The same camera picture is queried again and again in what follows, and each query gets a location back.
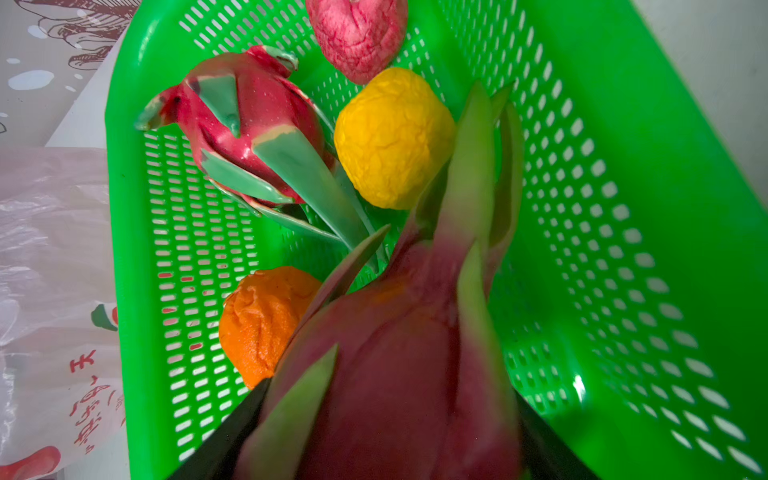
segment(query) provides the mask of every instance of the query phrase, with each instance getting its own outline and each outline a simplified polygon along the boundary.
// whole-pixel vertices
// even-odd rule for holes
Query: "plastic bag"
[[[106,152],[0,150],[0,480],[123,428]]]

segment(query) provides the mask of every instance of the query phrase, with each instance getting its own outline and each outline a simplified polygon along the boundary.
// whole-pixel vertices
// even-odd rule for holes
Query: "dragon fruit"
[[[356,84],[367,84],[397,55],[408,25],[408,0],[306,0],[320,50]]]
[[[357,198],[339,184],[349,179],[319,118],[333,127],[287,79],[297,68],[295,55],[261,45],[218,55],[150,101],[136,128],[178,123],[195,163],[221,190],[257,214],[352,249],[372,229]],[[297,206],[305,202],[332,233],[309,224]]]
[[[509,93],[489,99],[474,86],[454,156],[411,212],[382,275],[345,295],[387,227],[320,288],[235,479],[518,478],[515,397],[486,306],[521,202],[523,142]]]

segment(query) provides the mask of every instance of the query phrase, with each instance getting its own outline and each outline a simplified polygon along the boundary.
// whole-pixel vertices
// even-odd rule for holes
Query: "pink fruit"
[[[486,306],[521,200],[510,90],[490,101],[474,86],[454,156],[411,212],[384,273],[344,294],[386,228],[320,288],[277,366],[236,480],[520,475],[515,397]]]
[[[402,47],[408,0],[306,0],[320,49],[356,84],[367,84]]]

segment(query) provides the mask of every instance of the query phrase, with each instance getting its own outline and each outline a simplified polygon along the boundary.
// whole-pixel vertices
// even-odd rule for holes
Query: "fruit basket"
[[[520,227],[490,310],[511,383],[603,479],[762,478],[768,218],[627,0],[412,0],[395,65],[458,117],[514,84]],[[360,87],[323,58],[301,0],[144,0],[106,123],[131,476],[165,478],[247,388],[218,342],[255,269],[318,278],[346,253],[208,184],[176,126],[133,123],[205,58],[274,45],[331,118]],[[376,226],[404,216],[367,207]],[[357,286],[371,280],[368,272]]]

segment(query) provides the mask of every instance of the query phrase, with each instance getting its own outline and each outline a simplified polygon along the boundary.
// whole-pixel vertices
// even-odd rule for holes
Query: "yellow fruit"
[[[419,75],[388,68],[342,110],[334,141],[360,194],[408,210],[453,154],[456,125]]]

